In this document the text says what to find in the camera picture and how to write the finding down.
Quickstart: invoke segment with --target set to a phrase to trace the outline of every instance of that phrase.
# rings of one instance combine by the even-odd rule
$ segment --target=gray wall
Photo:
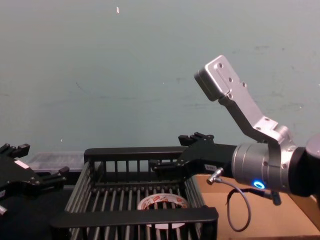
[[[319,22],[318,0],[0,0],[0,143],[248,141],[193,79],[223,54],[304,145],[320,131]]]

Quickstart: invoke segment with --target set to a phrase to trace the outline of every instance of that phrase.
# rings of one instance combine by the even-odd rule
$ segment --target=blue led ring
[[[261,181],[254,181],[253,186],[255,186],[258,189],[265,189],[265,185]]]

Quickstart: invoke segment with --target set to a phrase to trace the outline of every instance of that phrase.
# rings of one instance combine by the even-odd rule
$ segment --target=cardboard box
[[[298,197],[280,193],[282,204],[275,206],[269,199],[246,193],[251,206],[251,223],[243,232],[231,229],[227,218],[227,195],[230,186],[206,183],[209,175],[198,175],[197,181],[203,199],[209,207],[215,207],[219,213],[219,240],[320,240],[320,210],[314,197]],[[234,179],[226,181],[240,188],[248,186],[236,183]],[[248,210],[240,194],[235,193],[230,200],[231,221],[236,228],[245,225]]]

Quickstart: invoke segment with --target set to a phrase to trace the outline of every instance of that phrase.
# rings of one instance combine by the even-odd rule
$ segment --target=black wire basket
[[[91,148],[65,211],[50,222],[53,240],[215,240],[218,213],[204,204],[193,179],[159,179],[149,160],[174,162],[185,147]],[[158,202],[137,210],[152,194],[179,195],[190,207]],[[184,223],[173,228],[173,224]],[[157,229],[167,224],[167,229]]]

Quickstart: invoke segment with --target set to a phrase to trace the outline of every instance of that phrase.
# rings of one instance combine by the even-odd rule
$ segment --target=roll of tape
[[[150,205],[155,204],[155,203],[174,203],[176,205],[181,206],[182,208],[189,207],[188,201],[181,196],[171,194],[171,193],[157,193],[157,194],[153,194],[153,195],[147,196],[144,199],[142,199],[139,202],[137,209],[138,210],[145,210],[147,207],[149,207]],[[180,228],[183,225],[185,225],[185,224],[184,223],[173,223],[172,228],[173,229]],[[168,229],[169,225],[167,223],[156,224],[155,228],[156,229]]]

